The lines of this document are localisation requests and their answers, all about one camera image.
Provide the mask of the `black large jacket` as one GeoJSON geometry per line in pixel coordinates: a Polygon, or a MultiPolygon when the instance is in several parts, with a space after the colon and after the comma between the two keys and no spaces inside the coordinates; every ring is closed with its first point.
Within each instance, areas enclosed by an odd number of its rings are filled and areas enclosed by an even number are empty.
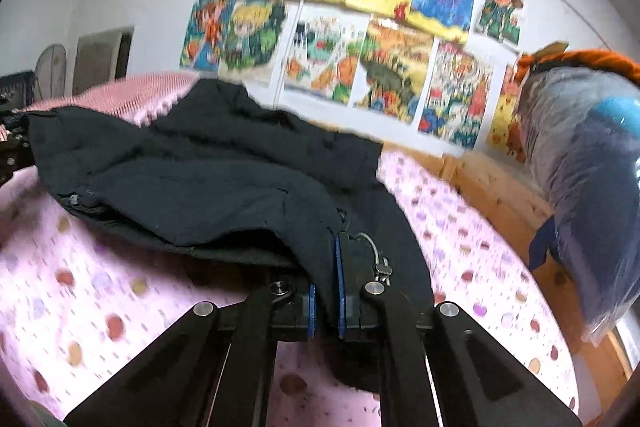
{"type": "Polygon", "coordinates": [[[378,389],[372,349],[345,340],[338,262],[356,277],[381,253],[413,310],[433,302],[419,242],[378,179],[378,143],[263,108],[217,79],[198,80],[145,127],[75,106],[22,123],[44,187],[90,227],[175,254],[302,269],[346,385],[378,389]]]}

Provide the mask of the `electric floor fan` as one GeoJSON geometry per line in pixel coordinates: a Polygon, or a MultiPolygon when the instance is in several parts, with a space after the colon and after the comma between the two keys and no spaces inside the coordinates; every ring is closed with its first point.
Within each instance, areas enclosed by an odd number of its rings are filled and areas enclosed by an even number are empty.
{"type": "Polygon", "coordinates": [[[66,49],[55,43],[45,48],[35,68],[35,100],[61,98],[65,91],[66,49]]]}

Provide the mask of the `pink fruit print duvet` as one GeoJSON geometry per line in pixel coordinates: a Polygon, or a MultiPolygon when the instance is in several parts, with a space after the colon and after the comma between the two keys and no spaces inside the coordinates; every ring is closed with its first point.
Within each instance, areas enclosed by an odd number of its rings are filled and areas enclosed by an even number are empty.
{"type": "MultiPolygon", "coordinates": [[[[378,179],[409,220],[437,301],[490,332],[571,410],[570,350],[533,275],[495,229],[411,157],[378,179]]],[[[35,169],[1,190],[1,356],[26,397],[63,417],[195,303],[241,301],[245,282],[200,287],[183,263],[102,239],[43,190],[35,169]]]]}

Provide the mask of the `orange girl drawing poster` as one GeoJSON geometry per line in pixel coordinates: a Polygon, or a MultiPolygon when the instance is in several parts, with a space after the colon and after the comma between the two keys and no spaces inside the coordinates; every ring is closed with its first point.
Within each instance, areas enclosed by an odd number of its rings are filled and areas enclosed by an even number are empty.
{"type": "Polygon", "coordinates": [[[196,0],[184,35],[179,65],[216,74],[228,35],[234,0],[196,0]]]}

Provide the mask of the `yellow bear chick poster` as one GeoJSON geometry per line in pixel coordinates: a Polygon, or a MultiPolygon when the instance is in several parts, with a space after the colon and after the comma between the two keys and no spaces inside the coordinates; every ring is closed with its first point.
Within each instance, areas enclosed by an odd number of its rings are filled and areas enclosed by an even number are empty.
{"type": "Polygon", "coordinates": [[[499,152],[524,164],[525,152],[521,141],[520,121],[515,114],[519,94],[520,86],[514,80],[514,67],[506,65],[486,142],[499,152]]]}

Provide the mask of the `blond boy drawing poster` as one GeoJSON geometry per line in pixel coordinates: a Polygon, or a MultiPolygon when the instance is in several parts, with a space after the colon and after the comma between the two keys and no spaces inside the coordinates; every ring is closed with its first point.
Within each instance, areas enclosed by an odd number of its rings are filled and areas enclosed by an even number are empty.
{"type": "Polygon", "coordinates": [[[288,7],[283,1],[235,2],[221,51],[218,77],[268,86],[287,20],[288,7]]]}

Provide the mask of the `2024 dragon drawing poster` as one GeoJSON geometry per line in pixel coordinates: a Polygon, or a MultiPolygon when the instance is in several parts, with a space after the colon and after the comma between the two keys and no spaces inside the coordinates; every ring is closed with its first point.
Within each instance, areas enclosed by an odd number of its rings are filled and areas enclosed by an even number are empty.
{"type": "Polygon", "coordinates": [[[418,130],[471,150],[480,135],[493,72],[460,46],[439,43],[418,130]]]}

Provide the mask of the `plastic wrapped bedding bundle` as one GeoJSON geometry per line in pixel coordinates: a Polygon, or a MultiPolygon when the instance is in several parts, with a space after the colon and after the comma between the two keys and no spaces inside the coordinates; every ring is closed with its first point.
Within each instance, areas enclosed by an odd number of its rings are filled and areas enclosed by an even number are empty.
{"type": "Polygon", "coordinates": [[[639,296],[639,65],[555,42],[516,63],[526,164],[552,215],[529,244],[570,274],[596,345],[639,296]]]}

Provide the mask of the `dark hill landscape poster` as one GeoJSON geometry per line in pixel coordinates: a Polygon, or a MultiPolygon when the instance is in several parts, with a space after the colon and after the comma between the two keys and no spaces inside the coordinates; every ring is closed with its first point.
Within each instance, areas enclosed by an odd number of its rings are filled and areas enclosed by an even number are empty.
{"type": "Polygon", "coordinates": [[[411,124],[423,92],[434,36],[372,18],[364,36],[354,106],[411,124]]]}

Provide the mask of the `orange fruit juice poster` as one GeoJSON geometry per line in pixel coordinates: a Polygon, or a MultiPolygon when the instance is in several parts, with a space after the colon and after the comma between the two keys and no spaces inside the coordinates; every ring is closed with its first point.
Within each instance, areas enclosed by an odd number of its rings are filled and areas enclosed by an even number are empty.
{"type": "Polygon", "coordinates": [[[285,54],[283,89],[347,105],[370,16],[305,3],[285,54]]]}

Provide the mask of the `red flower drawing poster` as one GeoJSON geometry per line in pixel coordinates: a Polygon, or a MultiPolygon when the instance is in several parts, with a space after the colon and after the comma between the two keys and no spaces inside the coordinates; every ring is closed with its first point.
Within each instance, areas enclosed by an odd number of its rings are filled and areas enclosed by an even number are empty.
{"type": "Polygon", "coordinates": [[[516,48],[521,37],[518,12],[523,6],[523,0],[483,0],[474,30],[516,48]]]}

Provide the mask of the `wooden bed frame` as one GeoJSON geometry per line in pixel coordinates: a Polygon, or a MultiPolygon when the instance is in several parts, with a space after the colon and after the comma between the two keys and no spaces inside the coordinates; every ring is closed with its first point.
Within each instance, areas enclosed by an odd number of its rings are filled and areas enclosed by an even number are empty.
{"type": "Polygon", "coordinates": [[[386,141],[378,177],[419,241],[438,303],[477,319],[586,426],[601,426],[631,375],[620,340],[582,341],[577,289],[553,259],[528,267],[547,202],[481,153],[431,155],[386,141]]]}

